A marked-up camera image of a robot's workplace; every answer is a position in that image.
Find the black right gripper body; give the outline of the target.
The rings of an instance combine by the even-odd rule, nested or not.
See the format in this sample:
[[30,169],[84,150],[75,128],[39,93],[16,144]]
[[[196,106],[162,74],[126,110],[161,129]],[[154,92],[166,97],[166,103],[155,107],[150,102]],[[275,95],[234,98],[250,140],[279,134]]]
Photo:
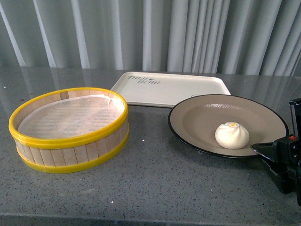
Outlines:
[[273,142],[273,157],[264,157],[264,166],[280,192],[296,192],[301,204],[301,99],[289,101],[293,133]]

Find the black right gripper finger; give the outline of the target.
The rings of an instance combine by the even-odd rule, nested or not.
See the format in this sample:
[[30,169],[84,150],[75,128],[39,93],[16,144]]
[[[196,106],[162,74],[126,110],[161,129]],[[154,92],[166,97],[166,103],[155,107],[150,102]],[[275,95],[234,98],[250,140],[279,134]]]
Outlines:
[[259,155],[273,157],[273,142],[252,144],[251,148]]

